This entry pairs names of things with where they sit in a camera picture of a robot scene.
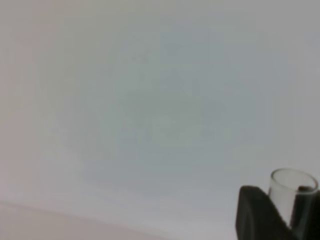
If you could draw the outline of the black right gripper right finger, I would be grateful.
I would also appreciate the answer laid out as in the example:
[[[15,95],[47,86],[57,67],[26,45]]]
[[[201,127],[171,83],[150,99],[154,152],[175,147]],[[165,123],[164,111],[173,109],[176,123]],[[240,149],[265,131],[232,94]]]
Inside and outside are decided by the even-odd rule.
[[[320,191],[299,186],[295,195],[290,227],[297,240],[320,239]]]

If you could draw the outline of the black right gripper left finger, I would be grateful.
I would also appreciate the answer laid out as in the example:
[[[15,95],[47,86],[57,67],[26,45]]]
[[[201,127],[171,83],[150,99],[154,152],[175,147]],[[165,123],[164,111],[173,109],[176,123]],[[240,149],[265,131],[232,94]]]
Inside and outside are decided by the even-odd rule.
[[[282,219],[270,197],[259,187],[239,189],[235,230],[239,240],[297,240],[299,234]]]

